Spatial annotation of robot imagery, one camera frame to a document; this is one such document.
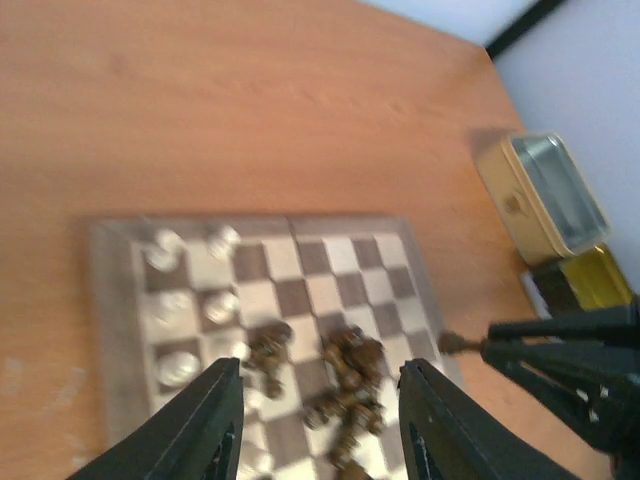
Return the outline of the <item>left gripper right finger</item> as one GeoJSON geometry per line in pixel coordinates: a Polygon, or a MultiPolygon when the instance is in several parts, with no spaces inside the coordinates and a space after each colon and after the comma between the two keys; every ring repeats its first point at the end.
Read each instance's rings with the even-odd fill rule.
{"type": "Polygon", "coordinates": [[[505,428],[424,359],[405,362],[398,384],[410,479],[573,479],[505,428]]]}

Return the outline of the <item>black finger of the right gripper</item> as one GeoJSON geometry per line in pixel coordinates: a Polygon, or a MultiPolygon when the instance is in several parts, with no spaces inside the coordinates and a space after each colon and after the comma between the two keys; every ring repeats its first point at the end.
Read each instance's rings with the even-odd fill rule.
{"type": "Polygon", "coordinates": [[[594,449],[638,454],[638,304],[493,324],[481,357],[594,449]]]}

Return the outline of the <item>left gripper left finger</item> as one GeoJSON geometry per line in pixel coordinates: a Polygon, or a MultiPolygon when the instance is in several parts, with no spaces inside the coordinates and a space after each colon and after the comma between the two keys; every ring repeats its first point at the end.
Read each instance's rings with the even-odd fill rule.
{"type": "Polygon", "coordinates": [[[222,358],[73,479],[234,479],[244,424],[240,360],[222,358]]]}

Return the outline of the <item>dark chess piece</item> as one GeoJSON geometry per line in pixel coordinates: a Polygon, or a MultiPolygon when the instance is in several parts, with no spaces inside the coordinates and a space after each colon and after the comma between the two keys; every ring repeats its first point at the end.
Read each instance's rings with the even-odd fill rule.
{"type": "Polygon", "coordinates": [[[453,331],[444,331],[439,336],[437,347],[444,355],[458,355],[465,352],[481,352],[484,343],[484,340],[469,340],[453,331]]]}

